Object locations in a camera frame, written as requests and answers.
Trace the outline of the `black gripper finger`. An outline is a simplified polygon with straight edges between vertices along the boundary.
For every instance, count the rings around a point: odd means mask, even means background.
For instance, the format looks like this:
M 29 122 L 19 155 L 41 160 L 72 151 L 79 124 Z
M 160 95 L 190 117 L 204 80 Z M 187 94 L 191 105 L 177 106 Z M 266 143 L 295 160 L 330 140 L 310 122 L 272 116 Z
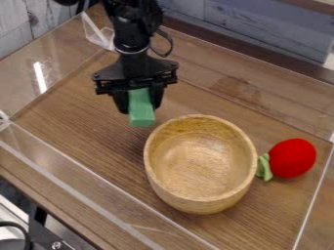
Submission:
M 129 97 L 128 91 L 117 90 L 112 93 L 112 98 L 119 111 L 123 114 L 128 113 Z
M 151 103 L 155 109 L 157 109 L 161 105 L 164 89 L 165 89 L 164 84 L 152 84 L 151 87 L 148 88 Z

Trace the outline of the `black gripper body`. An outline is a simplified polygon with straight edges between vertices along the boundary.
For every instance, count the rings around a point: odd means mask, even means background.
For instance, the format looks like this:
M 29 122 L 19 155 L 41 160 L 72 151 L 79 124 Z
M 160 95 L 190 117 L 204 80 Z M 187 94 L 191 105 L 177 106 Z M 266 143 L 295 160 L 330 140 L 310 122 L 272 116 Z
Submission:
M 147 53 L 121 55 L 92 74 L 95 93 L 112 95 L 116 91 L 165 88 L 177 82 L 177 68 L 176 62 L 153 58 Z

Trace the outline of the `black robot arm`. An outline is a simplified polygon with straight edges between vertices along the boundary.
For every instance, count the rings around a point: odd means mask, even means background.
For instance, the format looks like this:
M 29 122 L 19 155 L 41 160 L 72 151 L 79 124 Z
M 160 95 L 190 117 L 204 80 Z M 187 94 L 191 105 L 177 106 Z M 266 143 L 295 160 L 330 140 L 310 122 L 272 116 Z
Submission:
M 132 90 L 145 89 L 152 108 L 157 109 L 164 89 L 177 82 L 179 69 L 176 62 L 147 53 L 153 34 L 167 39 L 169 49 L 164 54 L 152 52 L 165 58 L 173 49 L 172 38 L 160 29 L 161 8 L 156 0 L 103 0 L 103 7 L 113 24 L 112 42 L 119 58 L 92 74 L 95 93 L 111 96 L 119 111 L 128 114 Z

